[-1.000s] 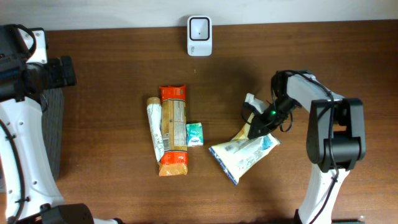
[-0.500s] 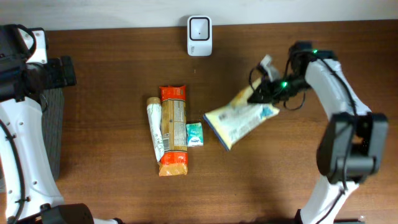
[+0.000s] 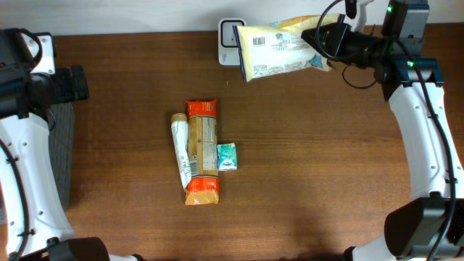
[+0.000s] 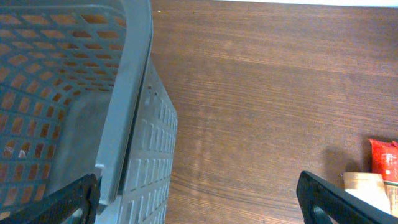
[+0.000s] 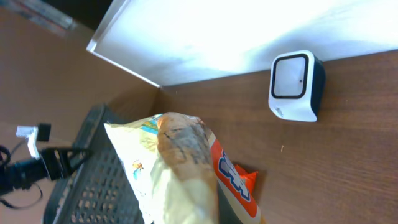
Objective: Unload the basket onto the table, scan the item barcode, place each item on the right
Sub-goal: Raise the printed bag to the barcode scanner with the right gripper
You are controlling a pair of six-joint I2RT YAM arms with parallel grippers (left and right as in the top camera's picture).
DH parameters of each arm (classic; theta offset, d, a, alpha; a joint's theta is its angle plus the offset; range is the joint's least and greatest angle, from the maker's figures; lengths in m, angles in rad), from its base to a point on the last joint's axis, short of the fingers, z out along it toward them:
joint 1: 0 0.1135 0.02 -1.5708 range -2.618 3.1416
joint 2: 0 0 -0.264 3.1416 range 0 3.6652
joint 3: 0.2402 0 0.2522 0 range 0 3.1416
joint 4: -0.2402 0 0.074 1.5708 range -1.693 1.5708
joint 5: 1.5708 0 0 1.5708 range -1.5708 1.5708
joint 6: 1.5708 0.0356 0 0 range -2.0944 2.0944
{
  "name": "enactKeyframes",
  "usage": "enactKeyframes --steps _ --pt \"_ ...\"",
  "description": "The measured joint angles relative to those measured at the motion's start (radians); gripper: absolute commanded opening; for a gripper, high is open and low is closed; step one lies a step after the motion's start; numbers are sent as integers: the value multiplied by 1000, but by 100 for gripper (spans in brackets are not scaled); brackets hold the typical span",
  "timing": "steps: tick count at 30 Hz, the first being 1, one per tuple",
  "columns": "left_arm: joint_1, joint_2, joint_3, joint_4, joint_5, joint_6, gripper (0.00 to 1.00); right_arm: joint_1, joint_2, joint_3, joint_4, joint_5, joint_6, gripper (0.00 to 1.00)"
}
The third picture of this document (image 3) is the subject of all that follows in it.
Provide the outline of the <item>yellow noodle packet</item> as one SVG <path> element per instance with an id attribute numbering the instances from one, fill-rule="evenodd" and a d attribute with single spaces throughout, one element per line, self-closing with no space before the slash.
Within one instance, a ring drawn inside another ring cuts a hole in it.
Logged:
<path id="1" fill-rule="evenodd" d="M 302 38 L 305 30 L 316 28 L 319 19 L 307 15 L 265 25 L 234 26 L 244 80 L 311 67 L 328 72 L 328 60 Z"/>

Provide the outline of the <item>beige white tube packet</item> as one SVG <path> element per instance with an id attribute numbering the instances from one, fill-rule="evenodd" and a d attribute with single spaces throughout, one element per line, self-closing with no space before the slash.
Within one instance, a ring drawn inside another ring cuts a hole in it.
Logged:
<path id="1" fill-rule="evenodd" d="M 170 127 L 173 135 L 175 155 L 182 187 L 186 189 L 191 182 L 191 164 L 188 153 L 189 124 L 187 115 L 183 113 L 175 113 L 172 115 Z"/>

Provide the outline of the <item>orange pasta packet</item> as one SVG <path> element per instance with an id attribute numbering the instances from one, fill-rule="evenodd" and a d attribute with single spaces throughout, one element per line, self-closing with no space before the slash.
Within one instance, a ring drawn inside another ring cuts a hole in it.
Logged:
<path id="1" fill-rule="evenodd" d="M 218 177 L 217 101 L 187 101 L 188 158 L 191 181 L 186 187 L 186 205 L 217 204 Z"/>

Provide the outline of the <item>teal tissue pack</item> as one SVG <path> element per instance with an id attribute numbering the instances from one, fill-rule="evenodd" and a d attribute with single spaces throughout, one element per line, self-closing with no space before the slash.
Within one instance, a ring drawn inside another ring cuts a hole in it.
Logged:
<path id="1" fill-rule="evenodd" d="M 218 144 L 217 155 L 218 170 L 220 172 L 238 169 L 235 143 Z"/>

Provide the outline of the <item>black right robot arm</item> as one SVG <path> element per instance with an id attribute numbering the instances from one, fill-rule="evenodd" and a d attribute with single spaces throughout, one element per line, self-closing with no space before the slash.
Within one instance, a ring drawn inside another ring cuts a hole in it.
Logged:
<path id="1" fill-rule="evenodd" d="M 318 20 L 302 39 L 323 57 L 373 68 L 396 117 L 410 169 L 411 200 L 387 215 L 384 232 L 342 260 L 448 260 L 463 256 L 463 165 L 444 108 L 439 63 L 421 49 L 427 1 L 390 1 L 380 36 Z"/>

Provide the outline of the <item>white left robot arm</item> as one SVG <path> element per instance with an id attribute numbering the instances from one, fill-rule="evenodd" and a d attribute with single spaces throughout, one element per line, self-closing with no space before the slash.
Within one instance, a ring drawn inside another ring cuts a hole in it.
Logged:
<path id="1" fill-rule="evenodd" d="M 98 237 L 76 238 L 49 155 L 49 111 L 89 97 L 83 67 L 54 66 L 50 33 L 1 30 L 1 192 L 9 260 L 119 260 Z"/>

